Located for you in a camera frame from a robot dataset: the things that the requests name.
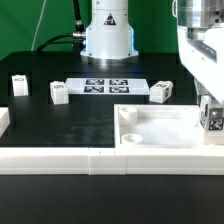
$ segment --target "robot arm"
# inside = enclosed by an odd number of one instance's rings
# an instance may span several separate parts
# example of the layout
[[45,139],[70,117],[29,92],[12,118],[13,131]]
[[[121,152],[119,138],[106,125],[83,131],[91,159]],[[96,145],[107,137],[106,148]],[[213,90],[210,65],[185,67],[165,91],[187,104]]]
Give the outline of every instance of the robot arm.
[[205,144],[224,144],[224,0],[174,0],[182,64],[200,96]]

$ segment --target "small white cube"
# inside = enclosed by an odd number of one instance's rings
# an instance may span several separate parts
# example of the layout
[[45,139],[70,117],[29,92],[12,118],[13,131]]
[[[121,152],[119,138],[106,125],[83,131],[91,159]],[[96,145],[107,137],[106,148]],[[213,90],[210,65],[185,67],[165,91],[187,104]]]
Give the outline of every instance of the small white cube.
[[6,128],[9,126],[9,111],[8,108],[2,107],[0,108],[0,137],[5,132]]
[[163,103],[172,95],[173,83],[170,81],[159,81],[150,88],[150,101]]
[[28,85],[25,75],[14,75],[12,76],[12,85],[14,96],[27,96]]
[[51,98],[54,104],[68,104],[68,89],[64,82],[51,82]]

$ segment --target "black table surface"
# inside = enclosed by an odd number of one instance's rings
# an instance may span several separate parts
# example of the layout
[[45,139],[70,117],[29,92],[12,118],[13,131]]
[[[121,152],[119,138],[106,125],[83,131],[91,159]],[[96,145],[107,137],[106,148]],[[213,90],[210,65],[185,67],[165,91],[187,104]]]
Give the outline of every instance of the black table surface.
[[[30,96],[13,97],[17,73],[27,75]],[[0,147],[114,147],[114,104],[151,104],[146,96],[73,95],[68,105],[53,105],[49,83],[68,77],[144,78],[149,86],[170,80],[165,104],[196,104],[193,78],[176,54],[100,67],[72,53],[16,52],[0,62],[0,106],[9,107],[11,119]],[[0,223],[223,224],[224,177],[0,176]]]
[[[25,74],[29,96],[14,97],[11,76]],[[0,105],[7,105],[11,125],[0,146],[114,147],[114,104],[150,104],[148,96],[70,95],[68,105],[54,105],[50,82],[67,78],[146,79],[174,83],[165,104],[196,103],[192,76],[176,54],[148,54],[139,62],[119,67],[81,63],[71,53],[18,52],[0,63]]]

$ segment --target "green backdrop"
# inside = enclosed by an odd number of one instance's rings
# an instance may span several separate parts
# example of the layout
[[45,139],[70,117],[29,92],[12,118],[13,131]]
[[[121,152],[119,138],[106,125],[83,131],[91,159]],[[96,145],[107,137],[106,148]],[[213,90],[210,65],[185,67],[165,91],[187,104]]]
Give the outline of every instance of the green backdrop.
[[[176,52],[173,0],[129,0],[129,23],[135,29],[135,48],[141,53]],[[91,0],[79,0],[85,27],[91,22]],[[0,59],[31,50],[43,0],[0,0]],[[35,48],[48,39],[74,31],[72,0],[47,0]],[[71,50],[50,46],[47,50]]]

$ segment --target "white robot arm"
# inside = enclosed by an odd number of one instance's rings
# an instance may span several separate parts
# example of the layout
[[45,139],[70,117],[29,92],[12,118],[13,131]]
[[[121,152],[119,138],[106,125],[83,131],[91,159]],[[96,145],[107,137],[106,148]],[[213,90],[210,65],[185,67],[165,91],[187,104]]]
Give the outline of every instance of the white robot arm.
[[92,0],[92,22],[86,29],[82,60],[119,65],[137,59],[133,32],[128,23],[128,0]]
[[181,63],[195,77],[206,144],[224,144],[224,0],[174,0]]

